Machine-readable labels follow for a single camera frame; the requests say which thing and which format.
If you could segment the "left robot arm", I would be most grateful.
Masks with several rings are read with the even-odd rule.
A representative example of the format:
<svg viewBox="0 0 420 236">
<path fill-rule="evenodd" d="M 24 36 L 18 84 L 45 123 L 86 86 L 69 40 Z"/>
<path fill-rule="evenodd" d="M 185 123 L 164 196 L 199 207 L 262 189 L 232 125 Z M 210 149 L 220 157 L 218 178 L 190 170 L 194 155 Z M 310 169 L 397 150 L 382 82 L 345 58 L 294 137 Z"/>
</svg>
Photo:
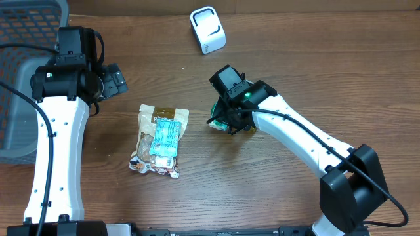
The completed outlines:
<svg viewBox="0 0 420 236">
<path fill-rule="evenodd" d="M 56 56 L 30 79 L 32 96 L 10 89 L 35 108 L 38 131 L 24 221 L 7 235 L 137 235 L 134 223 L 84 219 L 81 154 L 90 108 L 128 90 L 118 65 L 105 65 L 96 51 L 101 40 L 91 28 L 59 28 Z"/>
</svg>

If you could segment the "teal tissue pack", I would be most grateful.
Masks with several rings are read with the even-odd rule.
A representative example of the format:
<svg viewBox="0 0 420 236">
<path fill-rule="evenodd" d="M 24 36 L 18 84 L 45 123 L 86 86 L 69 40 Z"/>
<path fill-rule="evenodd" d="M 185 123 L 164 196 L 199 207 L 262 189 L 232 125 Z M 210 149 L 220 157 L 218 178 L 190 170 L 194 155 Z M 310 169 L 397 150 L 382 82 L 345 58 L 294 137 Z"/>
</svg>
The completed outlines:
<svg viewBox="0 0 420 236">
<path fill-rule="evenodd" d="M 217 104 L 214 104 L 213 107 L 211 108 L 211 117 L 214 116 L 215 114 L 215 109 L 216 109 Z M 211 128 L 214 128 L 216 130 L 220 130 L 220 131 L 227 131 L 228 130 L 228 125 L 221 123 L 217 120 L 213 120 L 209 123 L 209 126 Z"/>
</svg>

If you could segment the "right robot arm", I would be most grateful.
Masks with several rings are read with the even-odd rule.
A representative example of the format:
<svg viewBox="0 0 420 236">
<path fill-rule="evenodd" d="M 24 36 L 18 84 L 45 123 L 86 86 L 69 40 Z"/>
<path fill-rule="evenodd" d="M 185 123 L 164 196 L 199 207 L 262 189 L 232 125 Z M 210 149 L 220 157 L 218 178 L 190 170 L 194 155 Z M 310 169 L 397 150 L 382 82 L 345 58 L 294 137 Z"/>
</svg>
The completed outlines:
<svg viewBox="0 0 420 236">
<path fill-rule="evenodd" d="M 328 135 L 294 111 L 264 81 L 250 82 L 230 65 L 209 80 L 219 94 L 212 120 L 230 134 L 256 128 L 292 151 L 320 181 L 322 216 L 311 235 L 346 235 L 387 200 L 388 187 L 377 153 Z"/>
</svg>

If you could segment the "yellow dish soap bottle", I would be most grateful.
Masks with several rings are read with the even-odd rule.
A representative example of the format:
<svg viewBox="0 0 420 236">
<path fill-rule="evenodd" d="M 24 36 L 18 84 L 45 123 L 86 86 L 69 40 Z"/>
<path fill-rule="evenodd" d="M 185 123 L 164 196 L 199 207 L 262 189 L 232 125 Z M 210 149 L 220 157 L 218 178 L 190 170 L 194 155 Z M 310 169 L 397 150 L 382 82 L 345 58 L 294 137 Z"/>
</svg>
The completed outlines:
<svg viewBox="0 0 420 236">
<path fill-rule="evenodd" d="M 250 126 L 248 132 L 250 133 L 256 133 L 257 129 L 255 127 Z"/>
</svg>

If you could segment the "teal wafer packet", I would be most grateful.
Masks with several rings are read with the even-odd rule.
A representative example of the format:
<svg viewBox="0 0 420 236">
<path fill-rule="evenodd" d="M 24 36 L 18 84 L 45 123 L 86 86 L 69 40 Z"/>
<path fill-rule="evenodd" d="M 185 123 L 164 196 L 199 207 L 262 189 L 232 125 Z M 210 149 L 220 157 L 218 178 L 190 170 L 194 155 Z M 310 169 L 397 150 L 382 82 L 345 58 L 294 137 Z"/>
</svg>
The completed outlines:
<svg viewBox="0 0 420 236">
<path fill-rule="evenodd" d="M 162 157 L 176 157 L 178 154 L 180 129 L 180 121 L 158 119 L 149 154 Z"/>
</svg>

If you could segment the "brown snack bag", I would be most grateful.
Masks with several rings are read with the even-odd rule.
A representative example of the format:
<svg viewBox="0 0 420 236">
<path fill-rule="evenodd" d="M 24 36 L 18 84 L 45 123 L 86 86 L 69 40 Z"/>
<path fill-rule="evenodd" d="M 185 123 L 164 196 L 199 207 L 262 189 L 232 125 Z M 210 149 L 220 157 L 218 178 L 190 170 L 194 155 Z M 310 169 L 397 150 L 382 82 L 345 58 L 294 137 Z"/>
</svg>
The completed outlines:
<svg viewBox="0 0 420 236">
<path fill-rule="evenodd" d="M 149 150 L 156 132 L 158 119 L 176 120 L 181 122 L 180 137 L 182 138 L 188 124 L 189 111 L 179 108 L 160 108 L 142 104 L 138 114 L 138 141 L 131 155 L 129 168 L 141 174 L 154 172 L 171 178 L 179 177 L 177 157 L 162 157 L 150 155 Z"/>
</svg>

